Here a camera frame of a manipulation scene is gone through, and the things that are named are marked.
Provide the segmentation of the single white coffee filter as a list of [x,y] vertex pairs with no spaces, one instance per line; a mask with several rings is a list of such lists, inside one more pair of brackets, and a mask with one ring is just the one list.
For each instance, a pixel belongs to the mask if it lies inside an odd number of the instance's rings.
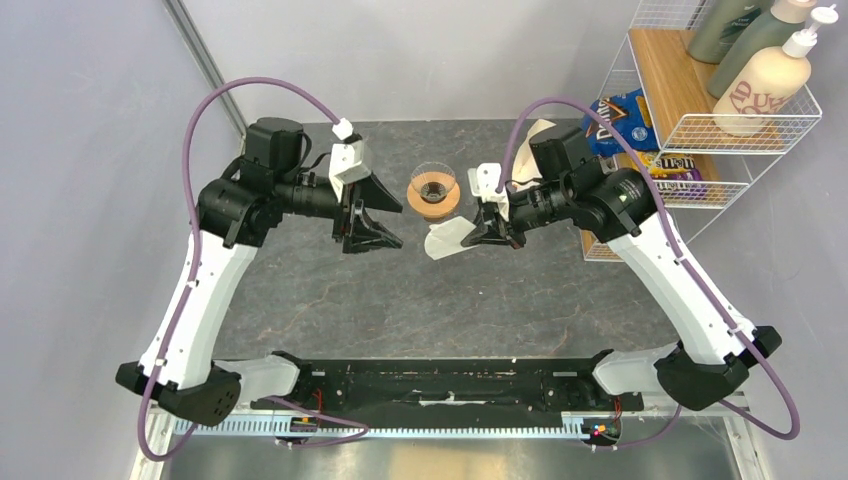
[[462,241],[475,229],[464,217],[454,217],[429,226],[424,240],[424,251],[434,261],[469,250]]

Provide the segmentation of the round wooden dripper stand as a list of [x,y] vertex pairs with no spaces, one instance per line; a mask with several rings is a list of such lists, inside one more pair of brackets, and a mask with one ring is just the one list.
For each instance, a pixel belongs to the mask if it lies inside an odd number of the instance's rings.
[[444,197],[436,201],[434,198],[422,196],[410,183],[407,186],[406,199],[414,213],[428,222],[438,222],[457,210],[461,192],[459,187],[453,187]]

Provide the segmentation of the clear glass dripper cone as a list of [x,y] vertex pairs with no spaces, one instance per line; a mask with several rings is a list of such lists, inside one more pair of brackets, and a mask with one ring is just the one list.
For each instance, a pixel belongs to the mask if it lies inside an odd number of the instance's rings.
[[456,176],[451,167],[440,162],[425,162],[418,165],[411,174],[413,188],[422,196],[436,201],[456,187]]

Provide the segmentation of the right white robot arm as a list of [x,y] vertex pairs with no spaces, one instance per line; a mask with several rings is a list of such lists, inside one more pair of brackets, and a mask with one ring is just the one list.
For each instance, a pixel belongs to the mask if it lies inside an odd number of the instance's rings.
[[673,222],[656,206],[648,182],[632,168],[608,170],[577,127],[553,126],[529,140],[540,173],[530,187],[497,193],[502,167],[484,163],[468,171],[478,199],[464,247],[519,249],[526,232],[570,220],[606,244],[642,281],[672,322],[679,339],[635,352],[607,352],[577,382],[579,400],[601,409],[623,393],[664,392],[689,410],[703,410],[736,391],[757,365],[781,345],[775,328],[755,326],[733,312],[728,326],[683,265],[689,251]]

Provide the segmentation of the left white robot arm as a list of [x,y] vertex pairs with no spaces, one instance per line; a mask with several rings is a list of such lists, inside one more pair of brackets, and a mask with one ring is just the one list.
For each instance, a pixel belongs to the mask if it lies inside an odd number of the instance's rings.
[[213,349],[238,284],[285,216],[330,220],[346,254],[402,247],[370,216],[403,207],[372,171],[363,138],[344,119],[332,131],[329,172],[320,176],[305,163],[312,142],[300,123],[264,117],[248,127],[242,153],[201,190],[180,285],[141,359],[118,368],[119,385],[207,427],[241,403],[277,396],[297,409],[311,401],[314,383],[295,361],[217,360]]

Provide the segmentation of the blue Doritos chip bag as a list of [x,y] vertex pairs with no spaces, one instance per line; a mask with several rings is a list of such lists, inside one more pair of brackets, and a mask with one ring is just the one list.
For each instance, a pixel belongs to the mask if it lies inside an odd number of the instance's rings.
[[[634,150],[657,151],[659,149],[647,99],[641,88],[598,99],[590,105],[590,108],[607,121]],[[581,128],[595,155],[611,157],[624,152],[623,147],[610,131],[591,115],[583,116]]]

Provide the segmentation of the yellow M&M's candy bag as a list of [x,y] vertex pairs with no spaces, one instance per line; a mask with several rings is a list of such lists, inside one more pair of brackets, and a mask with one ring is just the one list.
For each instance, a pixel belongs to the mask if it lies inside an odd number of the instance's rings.
[[667,201],[683,203],[706,197],[707,186],[693,155],[661,155],[657,151],[638,151],[637,154]]

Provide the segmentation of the cream pump lotion bottle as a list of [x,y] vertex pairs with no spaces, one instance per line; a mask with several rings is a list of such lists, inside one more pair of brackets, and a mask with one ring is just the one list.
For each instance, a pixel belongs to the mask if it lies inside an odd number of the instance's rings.
[[804,27],[780,46],[755,53],[713,108],[718,129],[734,137],[758,134],[787,104],[812,74],[807,55],[818,41],[818,30],[839,19],[834,4],[815,6]]

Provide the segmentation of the dark green bottle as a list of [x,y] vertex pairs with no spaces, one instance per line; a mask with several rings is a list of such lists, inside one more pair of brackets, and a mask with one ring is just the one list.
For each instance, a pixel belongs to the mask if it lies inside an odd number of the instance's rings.
[[714,1],[687,45],[687,53],[696,61],[719,64],[741,33],[770,5],[770,1]]

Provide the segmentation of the green bottle beige cap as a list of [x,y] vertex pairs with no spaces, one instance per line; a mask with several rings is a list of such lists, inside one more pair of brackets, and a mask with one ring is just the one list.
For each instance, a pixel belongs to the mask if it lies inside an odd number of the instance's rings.
[[758,51],[780,46],[801,30],[817,5],[815,0],[776,0],[740,34],[707,82],[706,90],[719,99],[751,57]]

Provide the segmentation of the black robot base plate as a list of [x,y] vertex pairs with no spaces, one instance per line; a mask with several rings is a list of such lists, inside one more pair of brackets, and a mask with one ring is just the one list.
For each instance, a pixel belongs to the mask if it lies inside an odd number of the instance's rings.
[[377,428],[555,427],[564,412],[641,411],[614,396],[592,358],[299,359],[286,400]]

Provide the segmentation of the aluminium frame rail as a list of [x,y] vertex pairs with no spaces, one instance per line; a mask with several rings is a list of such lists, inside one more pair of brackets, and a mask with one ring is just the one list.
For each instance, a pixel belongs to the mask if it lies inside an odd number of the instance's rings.
[[367,439],[553,439],[592,451],[653,445],[686,418],[720,417],[745,479],[766,478],[741,417],[718,406],[688,411],[662,395],[602,392],[576,371],[542,368],[448,367],[403,372],[369,363],[310,373],[281,402],[260,399],[233,407],[212,425],[175,418],[167,434],[257,437],[286,448],[323,448]]

